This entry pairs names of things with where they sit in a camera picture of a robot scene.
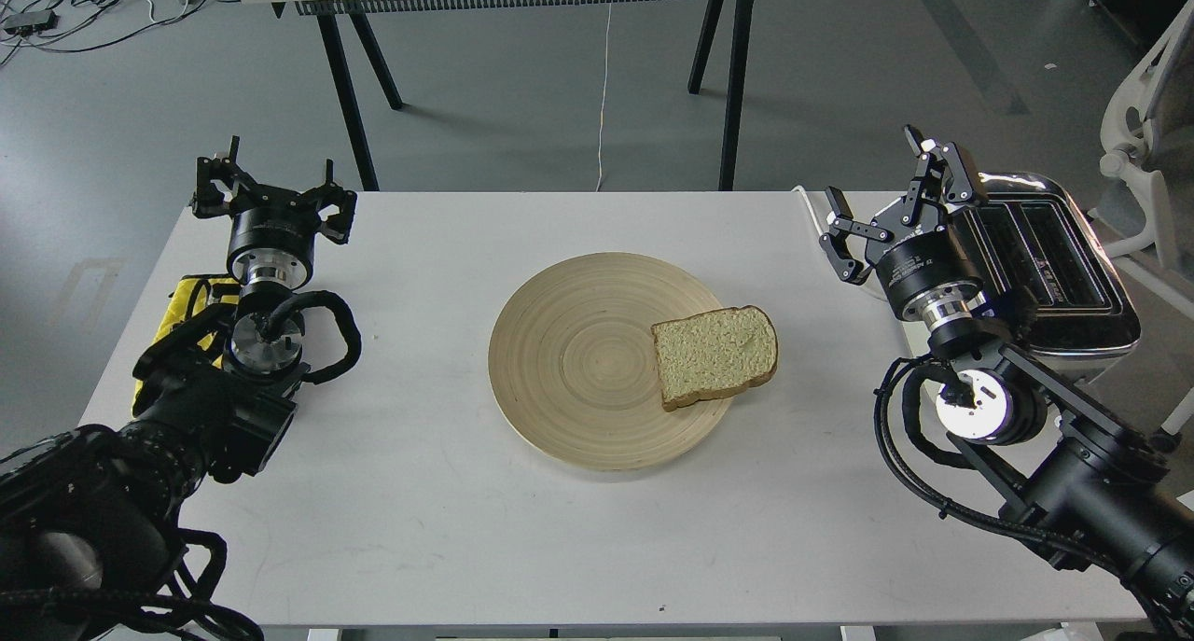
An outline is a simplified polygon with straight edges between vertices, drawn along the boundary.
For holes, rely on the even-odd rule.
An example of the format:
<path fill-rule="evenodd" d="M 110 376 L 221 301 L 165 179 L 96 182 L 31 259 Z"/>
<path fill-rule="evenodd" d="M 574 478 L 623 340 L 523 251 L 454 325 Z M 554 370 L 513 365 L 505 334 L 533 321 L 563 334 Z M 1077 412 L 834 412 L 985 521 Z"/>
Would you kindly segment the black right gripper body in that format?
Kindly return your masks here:
<path fill-rule="evenodd" d="M 952 323 L 973 316 L 971 301 L 981 278 L 958 241 L 961 220 L 960 208 L 911 193 L 873 218 L 886 240 L 870 242 L 870 264 L 899 321 Z"/>

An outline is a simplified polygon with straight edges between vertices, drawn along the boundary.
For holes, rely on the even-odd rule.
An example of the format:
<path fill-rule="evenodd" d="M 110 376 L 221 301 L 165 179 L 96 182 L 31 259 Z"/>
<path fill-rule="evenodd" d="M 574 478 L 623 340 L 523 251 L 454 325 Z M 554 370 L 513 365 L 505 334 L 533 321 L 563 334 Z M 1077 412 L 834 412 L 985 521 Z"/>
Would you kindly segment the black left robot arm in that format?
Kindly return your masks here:
<path fill-rule="evenodd" d="M 4 637 L 94 640 L 115 627 L 183 640 L 260 640 L 213 597 L 226 540 L 181 526 L 201 483 L 259 474 L 293 424 L 294 395 L 357 365 L 341 296 L 308 291 L 316 238 L 347 244 L 357 195 L 325 165 L 316 187 L 263 185 L 238 140 L 201 158 L 195 217 L 229 217 L 230 286 L 192 302 L 133 365 L 119 429 L 79 425 L 4 457 Z"/>

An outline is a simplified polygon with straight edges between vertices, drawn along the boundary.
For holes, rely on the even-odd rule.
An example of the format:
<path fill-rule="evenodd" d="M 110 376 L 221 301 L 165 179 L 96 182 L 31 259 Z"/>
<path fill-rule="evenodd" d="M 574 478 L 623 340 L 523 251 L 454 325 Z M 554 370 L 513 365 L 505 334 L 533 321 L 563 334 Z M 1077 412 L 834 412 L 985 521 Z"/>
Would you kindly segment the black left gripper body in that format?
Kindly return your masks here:
<path fill-rule="evenodd" d="M 319 234 L 303 224 L 301 191 L 257 186 L 256 210 L 232 218 L 227 267 L 238 283 L 304 286 L 310 282 Z"/>

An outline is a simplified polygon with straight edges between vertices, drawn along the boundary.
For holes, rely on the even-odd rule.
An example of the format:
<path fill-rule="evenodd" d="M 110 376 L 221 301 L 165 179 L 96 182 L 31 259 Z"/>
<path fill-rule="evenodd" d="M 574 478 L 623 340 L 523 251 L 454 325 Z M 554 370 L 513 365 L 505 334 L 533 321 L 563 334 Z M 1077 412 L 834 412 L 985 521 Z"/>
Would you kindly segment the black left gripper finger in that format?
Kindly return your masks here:
<path fill-rule="evenodd" d="M 230 136 L 227 152 L 197 158 L 196 186 L 190 201 L 195 217 L 236 217 L 257 208 L 256 178 L 236 161 L 239 136 Z"/>
<path fill-rule="evenodd" d="M 346 245 L 353 232 L 357 193 L 337 181 L 334 161 L 325 160 L 324 181 L 301 191 L 301 218 L 312 233 L 332 244 Z"/>

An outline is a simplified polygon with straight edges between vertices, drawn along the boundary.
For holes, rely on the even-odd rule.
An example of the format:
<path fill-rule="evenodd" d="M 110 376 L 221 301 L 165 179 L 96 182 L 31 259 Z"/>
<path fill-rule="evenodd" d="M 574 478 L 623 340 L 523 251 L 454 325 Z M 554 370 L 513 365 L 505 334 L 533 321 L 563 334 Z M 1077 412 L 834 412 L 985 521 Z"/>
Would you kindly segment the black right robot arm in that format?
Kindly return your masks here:
<path fill-rule="evenodd" d="M 1079 362 L 1107 365 L 1140 335 L 1091 224 L 1052 179 L 981 173 L 962 146 L 903 132 L 907 190 L 862 221 L 827 187 L 819 238 L 837 278 L 878 279 L 925 331 L 927 352 L 875 392 L 884 464 L 938 517 L 1057 571 L 1104 571 L 1157 640 L 1189 640 L 1190 509 L 1161 489 L 1152 438 L 1078 384 Z"/>

